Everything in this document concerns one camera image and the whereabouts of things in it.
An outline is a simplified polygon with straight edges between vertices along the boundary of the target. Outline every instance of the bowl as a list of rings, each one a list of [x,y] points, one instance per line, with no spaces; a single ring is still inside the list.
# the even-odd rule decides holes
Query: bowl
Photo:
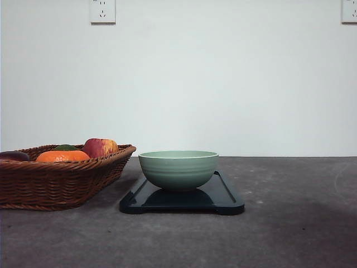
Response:
[[[141,169],[153,185],[170,191],[189,191],[213,176],[218,154],[205,151],[159,151],[139,155]]]

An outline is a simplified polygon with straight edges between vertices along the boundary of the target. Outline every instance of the eggplant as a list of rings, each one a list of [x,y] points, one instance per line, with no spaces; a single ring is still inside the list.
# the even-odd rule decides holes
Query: eggplant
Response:
[[[0,152],[0,160],[29,161],[28,154],[19,151]]]

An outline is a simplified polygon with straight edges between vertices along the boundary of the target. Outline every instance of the orange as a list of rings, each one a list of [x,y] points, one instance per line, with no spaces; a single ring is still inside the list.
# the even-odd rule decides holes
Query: orange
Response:
[[[37,162],[82,161],[90,157],[82,151],[48,151],[43,152],[36,159]]]

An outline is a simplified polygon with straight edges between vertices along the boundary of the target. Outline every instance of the wall socket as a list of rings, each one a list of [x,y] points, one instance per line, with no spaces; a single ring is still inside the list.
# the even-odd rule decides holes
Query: wall socket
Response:
[[[90,0],[90,22],[92,24],[115,24],[115,0]]]
[[[357,0],[342,0],[342,23],[357,23]]]

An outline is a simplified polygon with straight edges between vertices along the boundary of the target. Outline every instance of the plastic tray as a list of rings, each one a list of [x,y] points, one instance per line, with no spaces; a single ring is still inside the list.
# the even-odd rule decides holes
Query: plastic tray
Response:
[[[119,209],[128,214],[145,212],[191,211],[237,215],[244,212],[244,202],[221,171],[201,187],[189,192],[170,192],[141,178],[120,201]]]

